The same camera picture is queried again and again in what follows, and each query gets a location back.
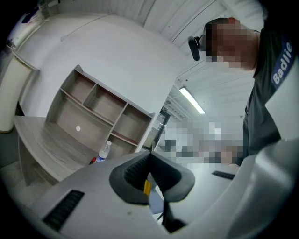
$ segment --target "white wall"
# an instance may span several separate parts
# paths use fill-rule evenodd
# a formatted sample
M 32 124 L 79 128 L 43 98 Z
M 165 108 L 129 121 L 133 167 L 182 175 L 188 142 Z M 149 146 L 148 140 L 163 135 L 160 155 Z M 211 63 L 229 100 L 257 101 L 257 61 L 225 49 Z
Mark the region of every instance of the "white wall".
M 37 117 L 46 116 L 60 85 L 77 64 L 157 115 L 185 60 L 170 42 L 130 20 L 82 13 L 53 17 L 19 55 L 40 68 L 22 104 L 26 116 Z

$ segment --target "yellow object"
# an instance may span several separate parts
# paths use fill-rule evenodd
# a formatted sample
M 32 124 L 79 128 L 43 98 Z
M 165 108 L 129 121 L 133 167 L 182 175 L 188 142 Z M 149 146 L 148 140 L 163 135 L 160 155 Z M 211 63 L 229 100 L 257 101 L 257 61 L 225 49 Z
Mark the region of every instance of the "yellow object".
M 147 180 L 145 180 L 145 184 L 144 184 L 144 194 L 146 194 L 147 196 L 150 195 L 150 191 L 151 191 L 151 183 Z

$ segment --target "fluorescent light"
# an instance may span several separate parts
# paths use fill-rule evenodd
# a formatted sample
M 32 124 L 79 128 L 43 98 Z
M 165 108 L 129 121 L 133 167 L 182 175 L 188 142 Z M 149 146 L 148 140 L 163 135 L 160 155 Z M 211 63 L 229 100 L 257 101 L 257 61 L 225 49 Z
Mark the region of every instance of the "fluorescent light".
M 186 89 L 186 87 L 182 87 L 179 91 L 190 101 L 190 103 L 198 110 L 200 114 L 205 114 L 204 110 L 200 107 L 200 105 L 196 102 L 190 92 Z

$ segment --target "man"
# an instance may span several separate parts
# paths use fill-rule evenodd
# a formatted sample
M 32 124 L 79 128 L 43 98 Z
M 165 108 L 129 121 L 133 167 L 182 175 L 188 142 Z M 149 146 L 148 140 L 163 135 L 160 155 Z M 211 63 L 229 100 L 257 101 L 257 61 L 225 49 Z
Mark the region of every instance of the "man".
M 233 160 L 239 167 L 245 157 L 257 154 L 280 139 L 278 129 L 265 107 L 287 75 L 294 60 L 291 42 L 268 18 L 261 33 L 248 29 L 234 18 L 219 18 L 205 25 L 201 50 L 212 62 L 255 70 L 254 86 L 245 108 L 243 155 Z

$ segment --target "wooden shelf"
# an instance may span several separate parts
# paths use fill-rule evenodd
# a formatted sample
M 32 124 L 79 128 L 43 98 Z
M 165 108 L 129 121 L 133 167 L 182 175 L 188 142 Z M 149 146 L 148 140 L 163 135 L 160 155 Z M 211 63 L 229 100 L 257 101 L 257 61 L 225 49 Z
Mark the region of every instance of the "wooden shelf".
M 130 139 L 130 138 L 128 138 L 128 137 L 122 135 L 122 134 L 119 134 L 119 133 L 117 133 L 116 131 L 112 131 L 111 134 L 112 134 L 113 136 L 115 136 L 115 137 L 117 137 L 117 138 L 119 138 L 119 139 L 121 139 L 121 140 L 123 140 L 123 141 L 129 143 L 129 144 L 132 144 L 132 145 L 134 145 L 134 146 L 136 146 L 136 147 L 138 146 L 138 144 L 137 144 L 136 141 L 134 141 L 134 140 L 132 140 L 132 139 Z
M 110 132 L 111 123 L 95 116 L 67 93 L 59 96 L 60 99 L 56 99 L 58 106 L 54 114 L 48 116 L 48 121 L 56 123 L 77 141 L 98 152 Z
M 125 107 L 126 102 L 96 84 L 83 105 L 95 114 L 114 123 Z
M 32 166 L 35 172 L 49 184 L 55 185 L 58 183 L 58 181 L 55 178 L 53 178 L 50 174 L 48 174 L 37 162 L 34 163 Z
M 101 120 L 105 121 L 106 123 L 108 123 L 109 125 L 113 125 L 114 123 L 112 121 L 110 121 L 109 119 L 105 118 L 104 116 L 98 114 L 97 112 L 93 111 L 91 108 L 84 106 L 79 100 L 77 100 L 76 98 L 74 98 L 72 95 L 70 95 L 69 93 L 67 93 L 66 91 L 64 91 L 63 89 L 60 89 L 61 92 L 63 94 L 65 94 L 66 96 L 68 96 L 69 98 L 71 98 L 72 100 L 76 101 L 78 104 L 80 104 L 80 106 L 84 109 L 86 109 L 88 112 L 90 112 L 91 114 L 93 114 L 94 116 L 100 118 Z
M 137 148 L 136 145 L 128 143 L 113 134 L 109 135 L 108 140 L 111 141 L 112 144 L 107 159 L 118 159 L 123 155 L 134 153 Z
M 138 145 L 150 121 L 149 116 L 128 105 L 115 124 L 112 133 L 118 135 L 121 139 Z
M 111 139 L 111 155 L 119 157 L 136 150 L 152 117 L 77 65 L 57 92 L 46 120 L 96 152 Z
M 61 88 L 76 101 L 83 103 L 94 85 L 94 82 L 74 70 Z

